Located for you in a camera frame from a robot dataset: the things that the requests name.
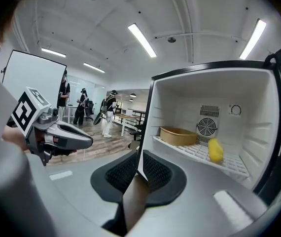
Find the wooden floor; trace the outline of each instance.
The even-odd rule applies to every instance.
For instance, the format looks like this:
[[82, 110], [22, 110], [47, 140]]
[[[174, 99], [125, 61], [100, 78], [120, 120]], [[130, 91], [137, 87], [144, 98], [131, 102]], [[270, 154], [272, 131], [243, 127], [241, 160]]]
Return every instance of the wooden floor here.
[[93, 125], [90, 119], [84, 120], [83, 125], [78, 127], [93, 138], [92, 146], [85, 150], [78, 150], [69, 156], [52, 157], [47, 165], [90, 160], [128, 150], [127, 146], [133, 140], [133, 135], [130, 135], [131, 129], [125, 128], [124, 136], [121, 137], [122, 126], [114, 123], [110, 131], [112, 137], [104, 138], [102, 135], [104, 126], [105, 119], [97, 125]]

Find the mini fridge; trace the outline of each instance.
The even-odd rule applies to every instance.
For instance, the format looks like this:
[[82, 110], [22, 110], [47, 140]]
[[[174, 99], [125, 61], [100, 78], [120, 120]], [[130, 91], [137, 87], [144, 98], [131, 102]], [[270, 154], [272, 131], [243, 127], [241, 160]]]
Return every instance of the mini fridge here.
[[[218, 168], [271, 203], [281, 190], [281, 50], [265, 61], [220, 61], [152, 78], [139, 150], [164, 152]], [[197, 133], [190, 146], [172, 146], [160, 127]], [[217, 138], [224, 160], [213, 163], [208, 141]]]

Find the black shirt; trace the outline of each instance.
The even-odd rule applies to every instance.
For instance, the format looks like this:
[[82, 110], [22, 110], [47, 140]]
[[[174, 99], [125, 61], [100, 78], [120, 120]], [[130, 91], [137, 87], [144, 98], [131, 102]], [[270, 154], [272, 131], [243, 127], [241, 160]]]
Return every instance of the black shirt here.
[[[65, 96], [68, 92], [70, 92], [70, 84], [68, 83], [67, 87], [65, 85], [66, 85], [66, 81], [62, 82], [60, 86], [60, 92], [62, 92], [63, 96]], [[60, 98], [60, 101], [58, 102], [58, 106], [62, 106], [62, 107], [66, 106], [66, 98]]]
[[113, 112], [113, 108], [112, 108], [113, 102], [116, 102], [115, 97], [110, 97], [110, 99], [108, 99], [108, 101], [106, 102], [106, 109], [108, 112]]

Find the yellow sponge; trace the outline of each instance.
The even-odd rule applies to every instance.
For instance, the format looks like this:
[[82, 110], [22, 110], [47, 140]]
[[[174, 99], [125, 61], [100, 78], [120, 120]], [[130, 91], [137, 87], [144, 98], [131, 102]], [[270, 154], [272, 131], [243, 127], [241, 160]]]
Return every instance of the yellow sponge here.
[[224, 149], [217, 139], [209, 140], [209, 155], [211, 161], [219, 162], [224, 158]]

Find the smoke detector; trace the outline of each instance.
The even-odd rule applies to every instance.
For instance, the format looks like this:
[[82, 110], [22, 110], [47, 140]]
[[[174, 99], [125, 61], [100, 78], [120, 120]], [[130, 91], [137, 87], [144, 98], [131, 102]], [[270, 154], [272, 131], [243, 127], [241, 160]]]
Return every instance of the smoke detector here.
[[168, 38], [169, 43], [175, 43], [176, 39], [174, 37]]

